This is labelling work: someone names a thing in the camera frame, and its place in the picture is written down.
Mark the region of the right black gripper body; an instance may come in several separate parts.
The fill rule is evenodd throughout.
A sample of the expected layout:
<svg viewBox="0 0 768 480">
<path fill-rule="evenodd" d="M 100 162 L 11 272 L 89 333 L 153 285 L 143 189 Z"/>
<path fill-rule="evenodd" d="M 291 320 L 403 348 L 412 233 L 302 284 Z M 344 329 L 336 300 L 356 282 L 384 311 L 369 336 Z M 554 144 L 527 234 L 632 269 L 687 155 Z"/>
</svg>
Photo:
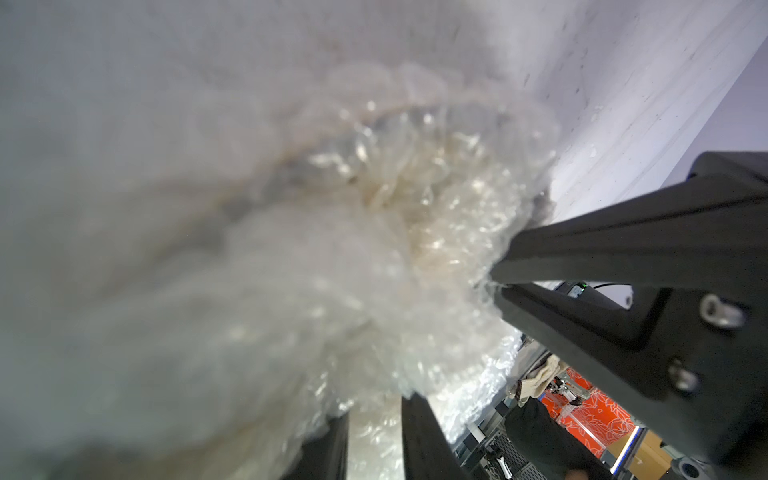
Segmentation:
<svg viewBox="0 0 768 480">
<path fill-rule="evenodd" d="M 535 284 L 495 295 L 505 321 L 571 365 L 718 479 L 767 476 L 767 325 L 731 331 L 702 295 L 662 289 L 646 314 L 590 305 Z"/>
</svg>

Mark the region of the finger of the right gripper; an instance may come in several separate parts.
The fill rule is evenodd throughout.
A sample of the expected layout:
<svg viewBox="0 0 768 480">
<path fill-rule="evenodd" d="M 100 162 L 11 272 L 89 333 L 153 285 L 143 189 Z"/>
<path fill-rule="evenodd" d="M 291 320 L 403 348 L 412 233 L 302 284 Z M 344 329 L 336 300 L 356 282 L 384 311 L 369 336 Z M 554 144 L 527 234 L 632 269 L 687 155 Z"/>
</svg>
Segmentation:
<svg viewBox="0 0 768 480">
<path fill-rule="evenodd" d="M 681 183 L 526 230 L 492 277 L 608 280 L 754 300 L 767 292 L 767 155 L 706 152 Z"/>
</svg>

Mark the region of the clear bubble wrap sheet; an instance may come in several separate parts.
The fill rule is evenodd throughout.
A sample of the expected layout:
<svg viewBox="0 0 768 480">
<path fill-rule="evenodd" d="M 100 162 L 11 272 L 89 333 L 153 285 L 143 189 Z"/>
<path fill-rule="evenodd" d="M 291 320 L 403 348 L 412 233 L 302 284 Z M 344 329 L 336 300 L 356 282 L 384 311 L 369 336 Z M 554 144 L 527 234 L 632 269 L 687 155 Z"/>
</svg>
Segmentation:
<svg viewBox="0 0 768 480">
<path fill-rule="evenodd" d="M 514 362 L 490 271 L 558 133 L 413 64 L 5 101 L 2 477 L 277 479 L 344 415 L 395 477 L 401 397 L 455 438 Z"/>
</svg>

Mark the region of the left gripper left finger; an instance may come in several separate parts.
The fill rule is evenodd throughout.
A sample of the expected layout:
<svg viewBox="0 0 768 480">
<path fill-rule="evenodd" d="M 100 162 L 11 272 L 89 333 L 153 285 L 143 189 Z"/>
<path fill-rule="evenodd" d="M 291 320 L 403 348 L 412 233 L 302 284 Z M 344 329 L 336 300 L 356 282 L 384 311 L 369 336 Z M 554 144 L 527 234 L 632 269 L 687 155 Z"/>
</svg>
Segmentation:
<svg viewBox="0 0 768 480">
<path fill-rule="evenodd" d="M 296 465 L 283 480 L 345 480 L 347 478 L 349 416 L 335 418 L 327 432 L 302 447 Z"/>
</svg>

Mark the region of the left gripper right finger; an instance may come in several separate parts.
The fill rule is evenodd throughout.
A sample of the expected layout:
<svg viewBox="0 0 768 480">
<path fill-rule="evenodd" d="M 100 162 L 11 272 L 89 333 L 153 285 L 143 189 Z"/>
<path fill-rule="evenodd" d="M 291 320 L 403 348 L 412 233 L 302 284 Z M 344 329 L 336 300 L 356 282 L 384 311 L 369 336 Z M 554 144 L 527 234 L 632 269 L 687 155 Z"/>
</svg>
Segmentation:
<svg viewBox="0 0 768 480">
<path fill-rule="evenodd" d="M 466 480 L 428 400 L 401 400 L 403 470 L 407 480 Z"/>
</svg>

